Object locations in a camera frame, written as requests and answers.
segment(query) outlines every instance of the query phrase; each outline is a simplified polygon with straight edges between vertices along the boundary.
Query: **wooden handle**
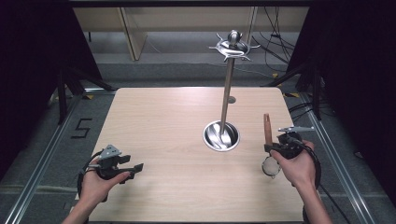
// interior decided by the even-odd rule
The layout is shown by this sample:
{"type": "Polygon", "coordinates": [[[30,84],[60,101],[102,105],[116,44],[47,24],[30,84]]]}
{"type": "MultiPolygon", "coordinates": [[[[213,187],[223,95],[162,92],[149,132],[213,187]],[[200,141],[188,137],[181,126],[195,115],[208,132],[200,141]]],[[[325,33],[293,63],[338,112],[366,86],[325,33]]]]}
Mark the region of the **wooden handle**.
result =
{"type": "Polygon", "coordinates": [[[269,114],[264,114],[264,134],[265,134],[265,144],[271,146],[272,141],[272,130],[271,130],[271,120],[269,114]]]}

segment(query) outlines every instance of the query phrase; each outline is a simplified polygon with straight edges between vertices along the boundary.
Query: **table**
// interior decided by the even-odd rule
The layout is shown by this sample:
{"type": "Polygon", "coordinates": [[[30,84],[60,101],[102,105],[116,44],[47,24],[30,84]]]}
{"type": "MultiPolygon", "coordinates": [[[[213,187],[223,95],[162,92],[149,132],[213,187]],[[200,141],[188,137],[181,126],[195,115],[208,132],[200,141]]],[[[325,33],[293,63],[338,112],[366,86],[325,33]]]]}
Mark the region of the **table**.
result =
{"type": "Polygon", "coordinates": [[[112,144],[132,156],[120,167],[145,165],[111,190],[90,221],[302,221],[296,189],[282,173],[272,179],[261,168],[268,155],[263,114],[270,114],[274,138],[292,124],[280,90],[232,88],[231,96],[227,122],[241,138],[233,150],[217,152],[203,131],[220,119],[223,88],[119,89],[94,152],[112,144]]]}

